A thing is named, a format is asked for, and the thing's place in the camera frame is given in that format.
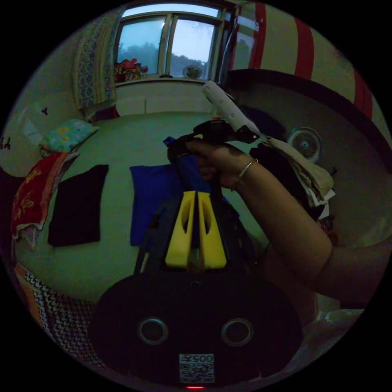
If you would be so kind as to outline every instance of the windowsill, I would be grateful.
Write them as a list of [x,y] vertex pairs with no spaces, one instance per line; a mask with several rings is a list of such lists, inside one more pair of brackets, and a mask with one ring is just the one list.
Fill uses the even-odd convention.
[[116,83],[116,87],[121,87],[121,86],[128,86],[128,85],[133,85],[137,83],[149,83],[149,82],[185,82],[185,83],[196,83],[203,85],[207,82],[208,80],[206,79],[187,79],[187,78],[159,78],[157,76],[150,76],[146,78],[141,78],[139,80],[128,80],[126,82],[122,83]]

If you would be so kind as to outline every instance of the qr code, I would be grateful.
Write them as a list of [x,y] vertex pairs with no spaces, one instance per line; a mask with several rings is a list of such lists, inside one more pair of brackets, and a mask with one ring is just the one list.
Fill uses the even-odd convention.
[[214,383],[214,354],[180,354],[180,382]]

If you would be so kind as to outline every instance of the red towel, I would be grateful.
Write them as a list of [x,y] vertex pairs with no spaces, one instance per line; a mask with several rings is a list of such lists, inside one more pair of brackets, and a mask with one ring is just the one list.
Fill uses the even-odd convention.
[[25,238],[35,249],[39,231],[48,215],[52,194],[71,162],[79,153],[55,153],[31,169],[15,195],[11,232],[13,241]]

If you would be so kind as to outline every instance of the white controller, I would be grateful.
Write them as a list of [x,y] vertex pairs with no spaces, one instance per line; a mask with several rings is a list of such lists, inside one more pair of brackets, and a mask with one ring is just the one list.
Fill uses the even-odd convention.
[[230,124],[235,133],[243,132],[246,127],[254,135],[257,135],[255,139],[262,136],[257,126],[244,115],[240,108],[233,102],[232,98],[215,82],[207,82],[203,86],[203,94],[223,114],[224,119]]

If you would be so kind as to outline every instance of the yellow plastic part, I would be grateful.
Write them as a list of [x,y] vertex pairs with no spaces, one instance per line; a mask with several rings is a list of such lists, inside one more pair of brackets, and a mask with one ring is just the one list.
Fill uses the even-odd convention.
[[187,268],[191,254],[193,218],[196,191],[184,192],[173,235],[166,255],[166,265],[172,268]]
[[200,254],[203,269],[224,268],[227,264],[218,224],[212,209],[209,193],[198,192],[200,223]]

